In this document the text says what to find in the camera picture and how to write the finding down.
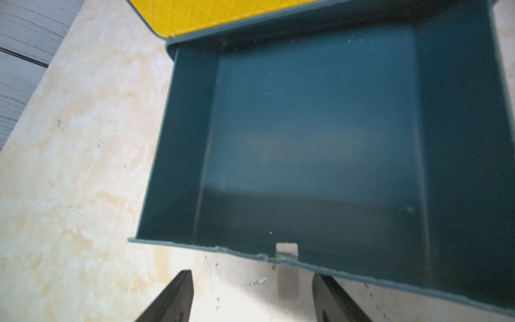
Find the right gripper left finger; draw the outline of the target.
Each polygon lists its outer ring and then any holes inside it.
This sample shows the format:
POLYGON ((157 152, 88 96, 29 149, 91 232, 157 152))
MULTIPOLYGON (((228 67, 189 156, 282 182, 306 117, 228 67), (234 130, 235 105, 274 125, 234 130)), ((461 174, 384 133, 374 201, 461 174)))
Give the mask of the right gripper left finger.
POLYGON ((180 271, 135 320, 136 322, 188 322, 194 299, 191 270, 180 271))

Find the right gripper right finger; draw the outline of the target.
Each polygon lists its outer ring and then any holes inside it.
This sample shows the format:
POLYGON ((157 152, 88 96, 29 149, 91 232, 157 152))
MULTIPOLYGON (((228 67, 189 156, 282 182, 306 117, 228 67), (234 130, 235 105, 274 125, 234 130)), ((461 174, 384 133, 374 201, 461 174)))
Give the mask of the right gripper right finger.
POLYGON ((312 295, 318 322, 367 321, 371 319, 331 276, 315 274, 312 295))

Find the teal bottom drawer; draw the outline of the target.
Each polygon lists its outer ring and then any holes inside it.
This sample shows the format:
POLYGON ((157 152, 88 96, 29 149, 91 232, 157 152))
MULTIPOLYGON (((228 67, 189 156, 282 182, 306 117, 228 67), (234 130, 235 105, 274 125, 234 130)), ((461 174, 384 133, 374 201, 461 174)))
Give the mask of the teal bottom drawer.
POLYGON ((514 122, 492 1, 316 1, 164 39, 134 241, 514 315, 514 122))

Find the yellow drawer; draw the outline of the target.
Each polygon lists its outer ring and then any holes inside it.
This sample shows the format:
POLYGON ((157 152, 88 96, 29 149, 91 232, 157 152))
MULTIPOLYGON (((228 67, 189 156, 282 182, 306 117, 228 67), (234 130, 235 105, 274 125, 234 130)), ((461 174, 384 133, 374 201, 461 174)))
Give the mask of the yellow drawer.
POLYGON ((129 0, 157 36, 168 39, 311 3, 311 0, 129 0))

